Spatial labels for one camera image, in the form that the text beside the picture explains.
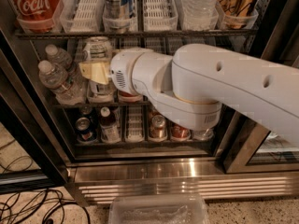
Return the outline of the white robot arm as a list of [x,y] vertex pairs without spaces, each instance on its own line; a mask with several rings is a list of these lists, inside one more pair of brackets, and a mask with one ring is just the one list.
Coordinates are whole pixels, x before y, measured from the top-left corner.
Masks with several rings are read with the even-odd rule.
[[194,131],[214,127],[227,105],[293,145],[299,143],[299,70],[227,49],[188,44],[174,55],[123,49],[110,61],[79,64],[87,79],[143,95]]

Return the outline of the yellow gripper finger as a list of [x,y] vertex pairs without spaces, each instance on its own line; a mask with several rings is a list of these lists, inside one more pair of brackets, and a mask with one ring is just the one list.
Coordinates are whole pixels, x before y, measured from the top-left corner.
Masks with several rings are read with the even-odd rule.
[[110,79],[110,62],[105,61],[85,61],[80,62],[79,69],[81,74],[96,83],[107,85]]

